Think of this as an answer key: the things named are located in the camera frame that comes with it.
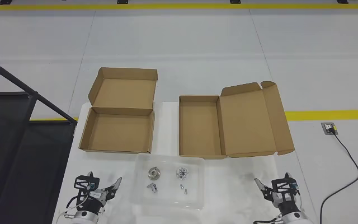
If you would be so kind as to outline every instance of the cardboard box lid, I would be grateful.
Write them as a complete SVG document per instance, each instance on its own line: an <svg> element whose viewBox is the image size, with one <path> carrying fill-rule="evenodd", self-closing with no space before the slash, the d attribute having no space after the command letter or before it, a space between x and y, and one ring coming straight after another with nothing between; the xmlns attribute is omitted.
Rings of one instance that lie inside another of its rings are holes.
<svg viewBox="0 0 358 224"><path fill-rule="evenodd" d="M226 154L283 155L294 145L277 85L248 83L223 88L220 103Z"/></svg>
<svg viewBox="0 0 358 224"><path fill-rule="evenodd" d="M94 108L152 109L156 69L100 68L88 94Z"/></svg>

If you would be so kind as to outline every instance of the cardboard box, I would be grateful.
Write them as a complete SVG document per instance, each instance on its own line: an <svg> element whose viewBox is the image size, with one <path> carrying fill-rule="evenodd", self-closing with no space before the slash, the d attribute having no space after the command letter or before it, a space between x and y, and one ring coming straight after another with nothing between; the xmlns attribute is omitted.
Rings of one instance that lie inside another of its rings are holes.
<svg viewBox="0 0 358 224"><path fill-rule="evenodd" d="M277 85L248 83L220 96L179 98L180 156L220 159L295 150Z"/></svg>
<svg viewBox="0 0 358 224"><path fill-rule="evenodd" d="M92 108L79 148L150 153L157 79L156 69L101 68L88 94Z"/></svg>

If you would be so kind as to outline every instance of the robotic arm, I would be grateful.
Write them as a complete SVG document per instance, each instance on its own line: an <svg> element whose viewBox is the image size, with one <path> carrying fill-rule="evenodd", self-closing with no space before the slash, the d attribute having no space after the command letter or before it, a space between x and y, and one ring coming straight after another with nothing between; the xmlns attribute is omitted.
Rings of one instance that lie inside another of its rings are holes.
<svg viewBox="0 0 358 224"><path fill-rule="evenodd" d="M257 178L255 178L255 182L262 192L263 198L272 202L274 207L280 210L281 220L254 221L254 224L275 222L283 222L283 224L313 224L296 206L295 196L300 195L300 191L296 180L292 178L291 174L287 172L285 178L272 180L272 188L264 185Z"/></svg>
<svg viewBox="0 0 358 224"><path fill-rule="evenodd" d="M78 176L74 182L74 188L78 189L78 195L73 197L67 204L67 208L74 199L76 200L77 212L65 214L65 218L72 219L72 224L97 224L98 214L108 200L114 198L122 178L108 188L98 189L100 179L95 178L92 172L87 176Z"/></svg>

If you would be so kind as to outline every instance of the black cable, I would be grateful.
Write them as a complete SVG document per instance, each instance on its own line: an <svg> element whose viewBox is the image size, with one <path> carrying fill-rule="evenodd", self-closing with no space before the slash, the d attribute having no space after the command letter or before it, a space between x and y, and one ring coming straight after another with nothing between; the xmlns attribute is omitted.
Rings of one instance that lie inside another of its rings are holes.
<svg viewBox="0 0 358 224"><path fill-rule="evenodd" d="M274 218L273 220L269 221L254 221L253 224L259 224L259 223L275 223L277 218Z"/></svg>
<svg viewBox="0 0 358 224"><path fill-rule="evenodd" d="M333 128L330 128L328 129L329 132L333 133L333 135L337 138L337 140L340 142L340 144L345 148L345 150L347 151L348 155L349 155L349 158L351 158L351 160L353 161L354 165L356 166L357 170L358 170L358 165L356 163L356 161L354 161L353 157L351 156L351 154L349 153L348 149L345 147L345 145L340 141L340 139L336 136L336 131L333 129ZM337 190L336 192L333 192L332 194L330 194L328 197L326 197L323 202L322 202L322 205L321 205L321 211L320 211L320 214L319 214L319 223L322 224L322 210L323 210L323 205L324 203L333 195L337 194L338 192L348 188L350 185L354 184L355 182L358 181L358 177L350 182L349 184L347 184L346 186L344 186L343 188Z"/></svg>
<svg viewBox="0 0 358 224"><path fill-rule="evenodd" d="M68 208L69 205L72 203L72 201L75 200L78 197L79 197L79 195L76 195L75 197L71 198L71 200L67 203L66 208Z"/></svg>

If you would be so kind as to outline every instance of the white cable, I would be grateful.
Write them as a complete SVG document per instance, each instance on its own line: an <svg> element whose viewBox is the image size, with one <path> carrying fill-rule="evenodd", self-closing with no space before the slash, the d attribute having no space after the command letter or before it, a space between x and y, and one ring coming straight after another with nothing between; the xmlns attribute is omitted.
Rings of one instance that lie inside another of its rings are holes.
<svg viewBox="0 0 358 224"><path fill-rule="evenodd" d="M81 202L80 204L76 205L76 206L73 206L73 207L70 207L68 208L66 211L62 212L58 217L57 217L57 220L56 220L56 224L58 222L58 220L60 219L61 216L64 216L68 211L74 209L74 208L77 208L78 206L81 206L86 200L87 200L88 196L86 196L86 198L83 200L83 202Z"/></svg>
<svg viewBox="0 0 358 224"><path fill-rule="evenodd" d="M302 211L302 198L301 195L299 194L298 196L300 196L300 211Z"/></svg>

